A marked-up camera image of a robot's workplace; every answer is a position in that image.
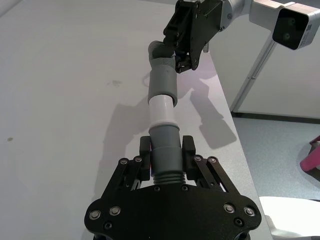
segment metal pole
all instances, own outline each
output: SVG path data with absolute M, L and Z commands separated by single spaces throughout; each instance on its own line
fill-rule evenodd
M 265 66 L 272 52 L 274 51 L 276 45 L 277 43 L 273 40 L 272 33 L 271 33 L 268 39 L 266 40 L 263 48 L 261 49 L 258 57 L 256 58 L 249 74 L 247 75 L 244 83 L 242 84 L 233 103 L 231 104 L 230 106 L 231 112 L 237 113 L 239 111 L 239 108 L 241 107 L 242 103 L 246 99 L 249 91 L 251 90 L 253 84 L 258 78 L 260 72 L 262 71 L 263 67 Z

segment white pipe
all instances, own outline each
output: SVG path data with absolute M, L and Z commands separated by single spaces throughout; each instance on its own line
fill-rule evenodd
M 174 117 L 174 103 L 168 95 L 157 95 L 149 101 L 150 109 L 150 128 L 159 125 L 178 126 Z

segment screw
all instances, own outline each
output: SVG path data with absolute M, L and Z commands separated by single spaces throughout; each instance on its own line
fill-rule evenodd
M 101 216 L 101 212 L 99 210 L 94 210 L 94 211 L 90 212 L 89 218 L 91 220 L 96 220 L 96 219 L 100 218 L 100 216 Z
M 105 225 L 104 225 L 104 229 L 105 230 L 109 230 L 112 228 L 112 223 L 110 221 L 106 222 Z
M 137 163 L 140 163 L 140 162 L 142 161 L 142 158 L 139 157 L 139 156 L 136 156 L 136 157 L 134 158 L 134 160 L 135 160 Z
M 253 217 L 253 216 L 255 216 L 256 214 L 255 214 L 255 211 L 252 209 L 252 208 L 250 208 L 250 207 L 245 207 L 244 209 L 244 212 L 245 212 L 245 214 L 247 214 L 248 216 L 250 216 L 250 217 Z
M 121 208 L 118 206 L 113 206 L 112 208 L 110 208 L 110 211 L 109 211 L 111 216 L 117 216 L 120 212 L 121 212 Z
M 183 186 L 181 187 L 181 190 L 184 191 L 184 192 L 187 192 L 187 191 L 188 191 L 188 187 L 185 186 L 185 185 L 183 185 Z
M 200 156 L 194 156 L 194 158 L 193 158 L 194 160 L 196 160 L 197 162 L 199 162 L 199 161 L 201 161 L 202 160 L 202 158 L 200 157 Z
M 213 156 L 210 156 L 208 159 L 211 163 L 216 163 L 217 159 L 215 159 Z
M 120 160 L 120 163 L 122 164 L 122 165 L 125 165 L 125 164 L 127 164 L 128 163 L 128 160 L 127 159 L 121 159 Z
M 244 221 L 242 221 L 240 218 L 235 218 L 234 219 L 234 224 L 236 225 L 236 226 L 238 226 L 238 227 L 243 227 L 244 226 Z
M 227 213 L 232 214 L 232 213 L 235 212 L 234 206 L 232 206 L 232 205 L 230 205 L 230 204 L 225 204 L 225 205 L 223 206 L 223 208 L 224 208 L 224 210 L 225 210 Z

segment white table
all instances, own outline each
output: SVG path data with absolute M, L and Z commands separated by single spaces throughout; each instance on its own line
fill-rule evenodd
M 91 240 L 84 214 L 148 134 L 147 48 L 170 4 L 25 0 L 0 18 L 0 238 Z M 209 54 L 178 77 L 176 120 L 259 199 Z M 253 240 L 271 240 L 263 219 Z

